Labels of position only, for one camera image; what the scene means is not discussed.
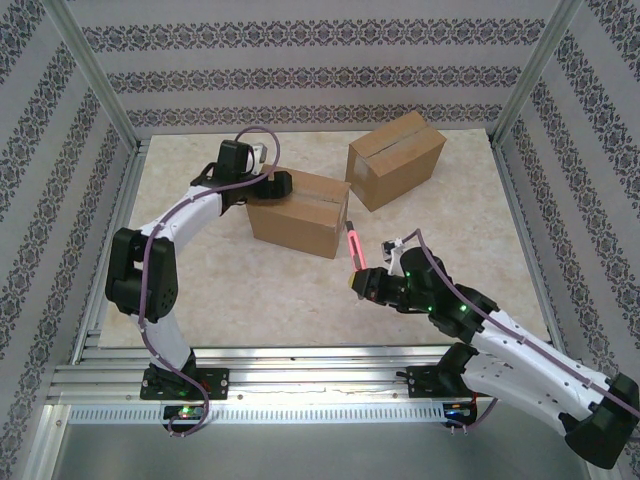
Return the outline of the wide aluminium mounting rail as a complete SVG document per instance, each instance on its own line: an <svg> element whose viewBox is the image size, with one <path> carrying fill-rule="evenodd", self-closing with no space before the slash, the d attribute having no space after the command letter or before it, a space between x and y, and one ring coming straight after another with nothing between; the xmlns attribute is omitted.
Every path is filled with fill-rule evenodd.
<svg viewBox="0 0 640 480"><path fill-rule="evenodd" d="M197 348L200 367L227 368L229 400L260 394L323 396L347 402L367 396L376 400L406 394L396 373L407 366L436 364L447 345ZM70 365L54 369L47 400L57 404L136 401L143 370L149 363L143 348L89 347Z"/></svg>

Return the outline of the aluminium frame post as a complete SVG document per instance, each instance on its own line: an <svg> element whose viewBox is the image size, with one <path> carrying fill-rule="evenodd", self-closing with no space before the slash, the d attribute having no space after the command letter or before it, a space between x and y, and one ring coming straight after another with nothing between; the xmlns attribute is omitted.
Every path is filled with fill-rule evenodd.
<svg viewBox="0 0 640 480"><path fill-rule="evenodd" d="M136 134L115 89L66 0L40 0L58 33L64 40L86 81L94 91L127 150L136 154L142 140Z"/></svg>
<svg viewBox="0 0 640 480"><path fill-rule="evenodd" d="M538 43L520 75L495 125L489 131L491 147L497 150L504 142L536 82L568 29L584 0L558 0Z"/></svg>

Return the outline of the cardboard box with teddy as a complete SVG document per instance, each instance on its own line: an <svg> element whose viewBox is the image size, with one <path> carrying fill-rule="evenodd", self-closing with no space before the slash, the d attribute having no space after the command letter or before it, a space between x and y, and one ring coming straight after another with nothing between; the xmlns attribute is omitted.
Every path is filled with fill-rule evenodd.
<svg viewBox="0 0 640 480"><path fill-rule="evenodd" d="M345 181L373 212L429 180L445 143L412 111L349 144Z"/></svg>

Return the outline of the pink utility knife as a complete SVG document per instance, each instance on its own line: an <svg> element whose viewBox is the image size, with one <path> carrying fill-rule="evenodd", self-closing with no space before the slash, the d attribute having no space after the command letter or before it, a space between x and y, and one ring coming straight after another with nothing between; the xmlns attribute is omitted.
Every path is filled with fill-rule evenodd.
<svg viewBox="0 0 640 480"><path fill-rule="evenodd" d="M356 231L352 221L347 220L345 225L347 230L349 254L353 270L355 272L364 270L367 268L367 263L358 232Z"/></svg>

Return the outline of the cardboard box with doll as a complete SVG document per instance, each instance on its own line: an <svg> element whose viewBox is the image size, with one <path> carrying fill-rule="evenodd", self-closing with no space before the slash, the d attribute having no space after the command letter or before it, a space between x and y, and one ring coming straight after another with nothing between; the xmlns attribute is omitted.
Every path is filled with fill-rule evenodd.
<svg viewBox="0 0 640 480"><path fill-rule="evenodd" d="M348 182L286 168L292 192L246 205L253 236L296 251L333 259L347 219Z"/></svg>

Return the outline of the aluminium side rail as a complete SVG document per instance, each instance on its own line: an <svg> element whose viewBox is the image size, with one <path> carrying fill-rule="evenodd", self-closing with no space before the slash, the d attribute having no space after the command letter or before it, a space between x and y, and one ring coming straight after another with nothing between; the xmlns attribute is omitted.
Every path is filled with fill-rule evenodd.
<svg viewBox="0 0 640 480"><path fill-rule="evenodd" d="M130 155L124 170L117 198L113 204L111 217L104 233L103 248L96 264L91 289L82 310L82 317L70 352L69 365L79 365L87 346L95 346L108 313L109 301L106 299L105 287L111 251L112 237L121 227L127 226L135 204L139 184L147 158L150 138L140 141L136 150Z"/></svg>
<svg viewBox="0 0 640 480"><path fill-rule="evenodd" d="M527 223L526 211L519 196L516 185L509 173L508 165L500 148L491 147L496 169L501 180L511 216L516 228L524 259L531 277L532 285L540 306L542 319L550 336L550 343L562 353L567 353L566 345L557 324L552 298L546 288L543 271L536 257L535 245Z"/></svg>

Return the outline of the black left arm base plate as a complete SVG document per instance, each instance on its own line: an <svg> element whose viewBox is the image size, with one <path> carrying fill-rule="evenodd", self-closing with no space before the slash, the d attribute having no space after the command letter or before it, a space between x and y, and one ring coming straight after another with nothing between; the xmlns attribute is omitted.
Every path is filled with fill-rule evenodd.
<svg viewBox="0 0 640 480"><path fill-rule="evenodd" d="M207 393L210 400L226 400L228 396L229 370L223 368L197 368L190 377ZM202 392L191 382L176 373L148 367L143 374L141 400L157 401L199 401Z"/></svg>

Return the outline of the grey metal panel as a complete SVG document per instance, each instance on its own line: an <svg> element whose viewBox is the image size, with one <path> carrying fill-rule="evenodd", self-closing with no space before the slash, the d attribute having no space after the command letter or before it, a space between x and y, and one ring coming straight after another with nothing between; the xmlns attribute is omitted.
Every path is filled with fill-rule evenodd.
<svg viewBox="0 0 640 480"><path fill-rule="evenodd" d="M485 424L221 425L185 439L158 426L73 425L53 480L590 480L543 429Z"/></svg>

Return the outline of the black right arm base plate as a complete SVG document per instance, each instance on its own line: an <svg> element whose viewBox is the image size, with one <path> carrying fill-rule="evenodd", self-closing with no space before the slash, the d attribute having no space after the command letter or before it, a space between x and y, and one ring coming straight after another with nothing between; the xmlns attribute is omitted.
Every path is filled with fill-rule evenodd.
<svg viewBox="0 0 640 480"><path fill-rule="evenodd" d="M442 371L436 365L408 366L405 379L410 398L489 398L469 389L459 374Z"/></svg>

